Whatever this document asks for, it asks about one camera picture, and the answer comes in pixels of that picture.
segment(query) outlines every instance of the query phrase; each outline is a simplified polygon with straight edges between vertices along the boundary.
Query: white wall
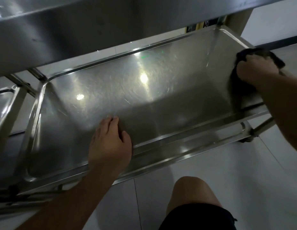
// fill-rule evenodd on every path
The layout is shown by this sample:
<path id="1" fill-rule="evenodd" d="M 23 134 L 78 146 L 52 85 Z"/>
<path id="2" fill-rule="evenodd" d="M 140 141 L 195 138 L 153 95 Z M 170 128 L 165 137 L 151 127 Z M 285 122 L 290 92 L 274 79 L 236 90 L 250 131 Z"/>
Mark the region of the white wall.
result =
<path id="1" fill-rule="evenodd" d="M 242 32 L 254 46 L 297 35 L 297 0 L 255 8 Z"/>

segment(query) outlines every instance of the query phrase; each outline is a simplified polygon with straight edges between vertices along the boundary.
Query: hand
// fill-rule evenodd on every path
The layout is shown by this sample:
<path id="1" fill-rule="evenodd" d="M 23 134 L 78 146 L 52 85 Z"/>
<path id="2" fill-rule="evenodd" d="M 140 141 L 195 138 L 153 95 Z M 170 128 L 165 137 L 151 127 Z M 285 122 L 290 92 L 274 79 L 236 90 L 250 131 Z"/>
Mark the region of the hand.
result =
<path id="1" fill-rule="evenodd" d="M 122 140 L 118 130 L 119 118 L 103 119 L 90 143 L 89 168 L 106 166 L 119 175 L 131 159 L 131 139 L 127 132 L 122 132 Z"/>
<path id="2" fill-rule="evenodd" d="M 265 59 L 258 55 L 247 55 L 246 60 L 238 63 L 237 75 L 242 81 L 251 85 L 255 86 L 261 76 L 278 75 L 279 73 L 277 66 L 270 57 Z"/>

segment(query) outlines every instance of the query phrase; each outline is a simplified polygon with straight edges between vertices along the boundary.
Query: stainless steel table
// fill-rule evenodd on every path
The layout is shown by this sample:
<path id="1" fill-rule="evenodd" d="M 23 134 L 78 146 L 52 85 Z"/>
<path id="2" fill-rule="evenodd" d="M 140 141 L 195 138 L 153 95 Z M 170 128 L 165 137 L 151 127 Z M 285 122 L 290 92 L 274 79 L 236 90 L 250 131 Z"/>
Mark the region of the stainless steel table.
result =
<path id="1" fill-rule="evenodd" d="M 102 118 L 120 117 L 133 142 L 115 183 L 251 136 L 246 120 L 268 113 L 258 94 L 237 95 L 230 74 L 251 47 L 211 26 L 41 80 L 14 176 L 19 193 L 79 179 Z"/>

